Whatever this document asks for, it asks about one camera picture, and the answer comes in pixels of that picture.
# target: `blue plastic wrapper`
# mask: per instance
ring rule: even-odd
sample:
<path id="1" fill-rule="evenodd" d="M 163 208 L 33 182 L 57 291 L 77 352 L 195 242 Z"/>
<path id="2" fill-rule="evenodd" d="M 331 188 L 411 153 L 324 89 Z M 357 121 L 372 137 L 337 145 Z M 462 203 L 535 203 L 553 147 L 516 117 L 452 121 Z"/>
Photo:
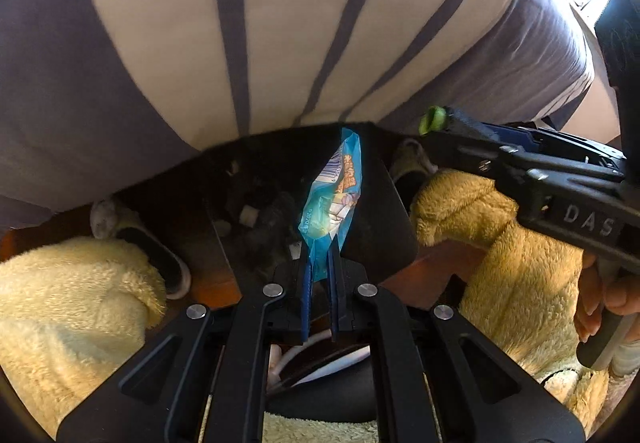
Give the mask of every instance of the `blue plastic wrapper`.
<path id="1" fill-rule="evenodd" d="M 313 282 L 327 277 L 327 254 L 336 235 L 342 249 L 361 183 L 360 138 L 344 128 L 340 147 L 311 185 L 298 226 L 309 248 Z"/>

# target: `white lettering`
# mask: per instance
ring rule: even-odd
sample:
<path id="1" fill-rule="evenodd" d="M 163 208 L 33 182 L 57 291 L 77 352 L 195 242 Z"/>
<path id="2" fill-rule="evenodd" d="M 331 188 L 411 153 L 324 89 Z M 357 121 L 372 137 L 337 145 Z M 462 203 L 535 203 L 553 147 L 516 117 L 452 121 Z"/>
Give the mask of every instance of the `white lettering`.
<path id="1" fill-rule="evenodd" d="M 570 204 L 567 207 L 566 213 L 564 214 L 564 222 L 572 223 L 574 220 L 578 218 L 578 214 L 580 213 L 580 208 L 575 206 L 575 204 Z"/>
<path id="2" fill-rule="evenodd" d="M 602 225 L 602 229 L 600 230 L 600 235 L 603 237 L 609 235 L 609 233 L 611 233 L 611 230 L 613 229 L 613 223 L 615 222 L 616 220 L 612 219 L 611 217 L 605 220 L 604 224 Z"/>
<path id="3" fill-rule="evenodd" d="M 592 212 L 589 217 L 583 222 L 581 228 L 588 227 L 590 232 L 593 232 L 593 228 L 596 225 L 596 212 Z"/>

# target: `bed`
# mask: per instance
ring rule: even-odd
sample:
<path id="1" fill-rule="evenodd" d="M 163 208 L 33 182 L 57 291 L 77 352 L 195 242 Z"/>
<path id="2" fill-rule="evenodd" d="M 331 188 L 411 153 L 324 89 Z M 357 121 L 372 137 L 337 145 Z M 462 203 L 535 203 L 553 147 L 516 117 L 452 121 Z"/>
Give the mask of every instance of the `bed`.
<path id="1" fill-rule="evenodd" d="M 593 76 L 568 0 L 0 0 L 0 232 L 242 136 L 529 121 Z"/>

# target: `silver bolt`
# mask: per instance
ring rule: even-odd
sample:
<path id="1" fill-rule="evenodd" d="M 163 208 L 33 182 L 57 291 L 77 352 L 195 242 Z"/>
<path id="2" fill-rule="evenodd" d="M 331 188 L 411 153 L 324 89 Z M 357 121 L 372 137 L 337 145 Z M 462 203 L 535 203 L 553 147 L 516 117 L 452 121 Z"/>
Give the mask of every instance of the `silver bolt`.
<path id="1" fill-rule="evenodd" d="M 433 314 L 440 320 L 449 320 L 453 316 L 453 309 L 446 304 L 440 304 L 433 308 Z"/>
<path id="2" fill-rule="evenodd" d="M 264 293 L 268 297 L 279 297 L 282 295 L 282 286 L 280 284 L 276 284 L 272 282 L 271 284 L 267 284 L 264 288 L 262 288 L 262 293 Z"/>
<path id="3" fill-rule="evenodd" d="M 358 286 L 358 293 L 363 297 L 372 297 L 378 293 L 378 288 L 369 283 L 360 284 Z"/>
<path id="4" fill-rule="evenodd" d="M 187 316 L 193 320 L 204 317 L 207 314 L 207 308 L 202 304 L 192 304 L 187 308 Z"/>
<path id="5" fill-rule="evenodd" d="M 527 170 L 527 176 L 535 179 L 536 181 L 542 181 L 549 177 L 548 174 L 545 174 L 542 170 L 538 170 L 537 168 L 530 168 Z"/>

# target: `barcode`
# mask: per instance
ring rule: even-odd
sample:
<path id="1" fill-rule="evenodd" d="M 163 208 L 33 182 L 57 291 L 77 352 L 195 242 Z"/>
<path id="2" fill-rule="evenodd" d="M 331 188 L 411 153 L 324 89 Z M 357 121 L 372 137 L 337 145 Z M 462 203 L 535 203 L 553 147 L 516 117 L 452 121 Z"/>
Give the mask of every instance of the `barcode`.
<path id="1" fill-rule="evenodd" d="M 316 181 L 321 183 L 335 183 L 340 177 L 342 172 L 342 145 L 335 151 L 335 154 L 331 156 L 331 159 L 320 172 L 320 175 L 316 178 Z"/>

